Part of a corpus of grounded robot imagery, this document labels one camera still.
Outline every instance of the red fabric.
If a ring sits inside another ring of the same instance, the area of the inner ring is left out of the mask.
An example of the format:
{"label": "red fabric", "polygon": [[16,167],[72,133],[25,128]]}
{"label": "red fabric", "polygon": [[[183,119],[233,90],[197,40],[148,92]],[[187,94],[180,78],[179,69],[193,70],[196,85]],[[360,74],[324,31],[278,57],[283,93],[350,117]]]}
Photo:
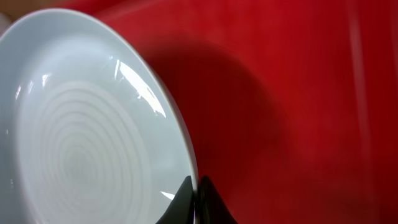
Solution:
{"label": "red fabric", "polygon": [[239,223],[398,223],[398,4],[83,0],[163,79]]}

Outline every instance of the white plate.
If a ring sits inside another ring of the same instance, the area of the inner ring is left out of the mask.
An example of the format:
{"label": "white plate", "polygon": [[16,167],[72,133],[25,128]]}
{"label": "white plate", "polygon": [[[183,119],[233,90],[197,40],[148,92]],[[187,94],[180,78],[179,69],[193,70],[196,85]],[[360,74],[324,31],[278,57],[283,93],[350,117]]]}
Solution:
{"label": "white plate", "polygon": [[96,19],[64,9],[23,17],[0,39],[0,72],[11,187],[31,223],[155,223],[186,176],[196,186],[178,111]]}

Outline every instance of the white bowl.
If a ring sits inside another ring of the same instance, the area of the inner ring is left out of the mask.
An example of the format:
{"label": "white bowl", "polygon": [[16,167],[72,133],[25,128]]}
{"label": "white bowl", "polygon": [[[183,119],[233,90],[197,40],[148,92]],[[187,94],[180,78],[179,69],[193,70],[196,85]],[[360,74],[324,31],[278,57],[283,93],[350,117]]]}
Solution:
{"label": "white bowl", "polygon": [[178,109],[96,19],[65,9],[23,17],[0,39],[0,72],[1,150],[16,167],[0,174],[10,179],[0,193],[21,195],[28,222],[155,223],[186,176],[196,186]]}

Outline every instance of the dish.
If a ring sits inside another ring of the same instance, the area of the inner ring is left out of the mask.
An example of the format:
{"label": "dish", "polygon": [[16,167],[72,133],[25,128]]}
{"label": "dish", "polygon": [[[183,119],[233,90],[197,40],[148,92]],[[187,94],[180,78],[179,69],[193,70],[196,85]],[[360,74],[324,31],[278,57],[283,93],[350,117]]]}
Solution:
{"label": "dish", "polygon": [[0,39],[0,69],[10,152],[0,178],[11,180],[0,190],[13,192],[0,206],[20,202],[29,223],[155,223],[186,176],[196,186],[178,109],[96,19],[66,9],[23,17]]}

